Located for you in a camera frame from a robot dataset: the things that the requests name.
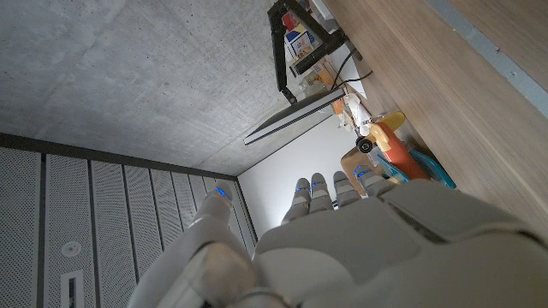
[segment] white wall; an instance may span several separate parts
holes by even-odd
[[[333,53],[331,53],[330,55],[325,56],[325,59],[327,59],[327,61],[329,61],[329,63],[331,63],[335,69],[339,69],[349,53],[350,50],[344,44],[339,49],[333,51]],[[356,68],[356,65],[354,63],[354,58],[350,57],[346,64],[344,64],[344,68],[342,68],[341,74],[336,80],[336,83],[338,84],[343,80],[358,79],[360,77],[361,76],[358,74],[358,69]],[[367,97],[361,81],[351,81],[348,83],[348,85],[352,86],[359,94],[363,95],[365,98]]]
[[[341,168],[341,157],[354,147],[355,134],[337,128],[332,115],[262,162],[238,176],[257,236],[277,227],[289,209],[295,184],[301,177],[324,175],[335,199],[333,174]]]

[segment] metal grille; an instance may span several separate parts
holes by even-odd
[[[40,154],[0,148],[0,307],[36,305]]]
[[[101,307],[125,307],[135,272],[122,165],[92,162],[92,180]]]
[[[162,244],[148,169],[130,166],[124,166],[124,168],[128,184],[137,271],[141,277],[162,253]]]
[[[173,183],[169,171],[151,170],[156,206],[160,220],[160,232],[164,249],[182,234],[181,218],[175,200]]]
[[[83,272],[86,307],[95,307],[87,161],[48,155],[45,186],[44,307],[61,305],[61,275],[76,270]],[[68,258],[61,249],[70,241],[81,251]]]
[[[241,195],[238,187],[233,181],[230,181],[229,184],[230,188],[232,188],[232,193],[234,194],[232,205],[234,205],[235,214],[238,217],[241,236],[243,237],[244,243],[246,243],[247,252],[249,252],[250,255],[253,255],[255,252],[255,241],[253,240],[250,221],[248,221],[248,217],[243,209],[243,202],[240,199]]]
[[[208,193],[210,191],[212,191],[213,189],[215,189],[215,186],[216,186],[216,181],[215,179],[213,178],[203,178],[204,179],[204,186],[205,186],[205,191]]]
[[[171,176],[173,177],[173,186],[175,188],[177,203],[179,204],[182,227],[183,229],[187,229],[194,219],[194,215],[196,215],[196,207],[190,183],[188,182],[188,175],[171,173]]]
[[[196,207],[199,209],[207,194],[206,187],[204,186],[204,180],[202,180],[202,177],[199,175],[189,175],[188,179],[190,180],[190,186],[192,187]]]

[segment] concrete ceiling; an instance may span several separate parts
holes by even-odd
[[[288,106],[269,0],[0,4],[0,132],[238,175],[327,115],[250,146]]]

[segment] wooden table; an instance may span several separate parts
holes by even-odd
[[[485,2],[468,0],[470,5]],[[397,106],[416,129],[418,143],[430,148],[461,191],[548,234],[548,120],[426,1],[325,4],[374,71],[363,82],[365,106]],[[510,37],[519,34],[514,30],[508,29]],[[518,52],[515,43],[509,45]],[[531,52],[525,49],[524,54]]]

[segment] power cord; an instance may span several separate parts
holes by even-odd
[[[349,60],[349,58],[357,51],[357,49],[354,47],[350,53],[348,54],[348,56],[346,56],[346,58],[344,58],[344,61],[342,61],[342,64],[341,64],[341,67],[339,68],[339,70],[337,71],[337,75],[335,75],[335,79],[334,79],[334,82],[333,82],[333,86],[331,86],[331,90],[333,89],[338,89],[340,86],[344,85],[345,83],[347,82],[352,82],[352,81],[360,81],[360,80],[364,80],[365,78],[369,77],[371,74],[373,74],[373,71],[367,73],[365,76],[363,77],[360,77],[360,78],[357,78],[357,79],[352,79],[352,80],[345,80],[343,82],[341,82],[340,84],[336,85],[337,83],[337,78],[339,78],[339,75],[341,74],[341,72],[343,71],[343,68],[344,68],[344,64],[346,64],[346,62]]]
[[[350,53],[348,54],[348,56],[346,56],[346,58],[344,59],[344,61],[342,61],[342,64],[341,64],[341,67],[339,68],[339,71],[337,72],[337,75],[335,75],[335,79],[334,79],[334,82],[333,82],[333,86],[331,86],[331,90],[335,89],[335,84],[337,83],[337,78],[339,78],[339,75],[341,74],[341,72],[343,71],[343,68],[344,68],[344,64],[346,64],[346,62],[349,60],[349,58],[357,51],[357,49],[354,47]]]
[[[373,74],[373,71],[367,73],[365,76],[362,76],[360,78],[356,78],[356,79],[353,79],[353,80],[345,80],[345,81],[341,82],[340,84],[338,84],[337,86],[335,86],[334,88],[331,88],[331,90],[332,89],[338,89],[339,86],[342,86],[342,85],[344,85],[345,83],[348,83],[348,82],[364,80],[365,78],[371,76],[371,74]]]

